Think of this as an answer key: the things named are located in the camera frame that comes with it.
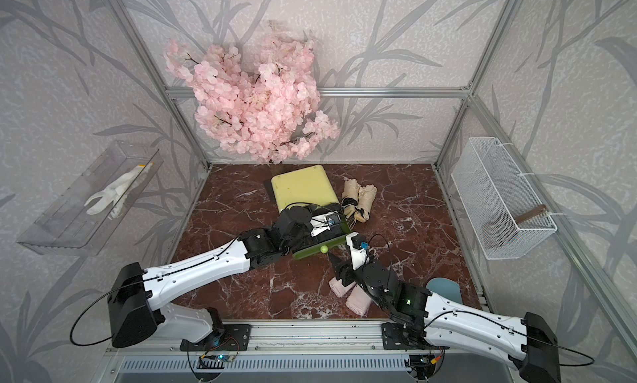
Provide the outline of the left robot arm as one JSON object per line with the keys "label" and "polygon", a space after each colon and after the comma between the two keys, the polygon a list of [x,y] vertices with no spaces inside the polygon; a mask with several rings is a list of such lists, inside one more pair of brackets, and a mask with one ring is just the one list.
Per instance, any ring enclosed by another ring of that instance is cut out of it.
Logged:
{"label": "left robot arm", "polygon": [[244,231],[206,253],[159,267],[124,266],[107,296],[112,346],[134,346],[156,333],[202,341],[219,328],[217,318],[205,309],[176,306],[174,299],[318,245],[338,226],[335,212],[293,206],[274,225]]}

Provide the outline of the green pink drawer cabinet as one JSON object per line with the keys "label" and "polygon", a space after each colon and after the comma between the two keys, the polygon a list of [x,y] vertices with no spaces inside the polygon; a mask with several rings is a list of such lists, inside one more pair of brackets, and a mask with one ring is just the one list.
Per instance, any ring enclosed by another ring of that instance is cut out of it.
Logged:
{"label": "green pink drawer cabinet", "polygon": [[[271,179],[271,185],[280,213],[293,206],[308,207],[312,211],[313,216],[336,212],[345,218],[349,228],[348,234],[352,233],[348,219],[343,212],[343,207],[322,166],[305,167],[300,170],[275,176]],[[318,245],[307,249],[286,250],[292,253],[294,259],[301,260],[318,253],[325,253],[331,248],[343,245],[346,242],[346,236],[348,234],[328,234],[328,240]]]}

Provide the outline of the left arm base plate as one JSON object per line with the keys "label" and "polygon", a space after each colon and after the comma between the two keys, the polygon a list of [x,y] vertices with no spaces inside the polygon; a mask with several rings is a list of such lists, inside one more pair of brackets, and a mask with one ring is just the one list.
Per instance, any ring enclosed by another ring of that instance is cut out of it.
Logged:
{"label": "left arm base plate", "polygon": [[222,331],[213,331],[200,342],[191,343],[183,339],[179,349],[182,352],[246,351],[251,329],[251,324],[227,324]]}

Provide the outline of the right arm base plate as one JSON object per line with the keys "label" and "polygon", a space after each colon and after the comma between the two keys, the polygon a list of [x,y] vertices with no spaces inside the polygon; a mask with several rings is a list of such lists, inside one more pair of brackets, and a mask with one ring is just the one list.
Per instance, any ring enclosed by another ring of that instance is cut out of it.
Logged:
{"label": "right arm base plate", "polygon": [[433,346],[424,338],[416,336],[404,325],[386,322],[381,324],[383,349],[395,350],[431,350]]}

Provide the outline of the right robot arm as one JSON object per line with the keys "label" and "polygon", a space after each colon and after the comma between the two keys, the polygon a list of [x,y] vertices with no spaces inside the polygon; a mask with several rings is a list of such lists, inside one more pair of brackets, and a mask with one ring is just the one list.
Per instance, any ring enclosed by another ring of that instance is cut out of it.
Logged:
{"label": "right robot arm", "polygon": [[500,361],[527,382],[562,379],[557,336],[541,316],[522,318],[487,313],[399,280],[379,260],[354,267],[329,254],[335,276],[357,289],[398,328],[396,342],[409,348],[456,348]]}

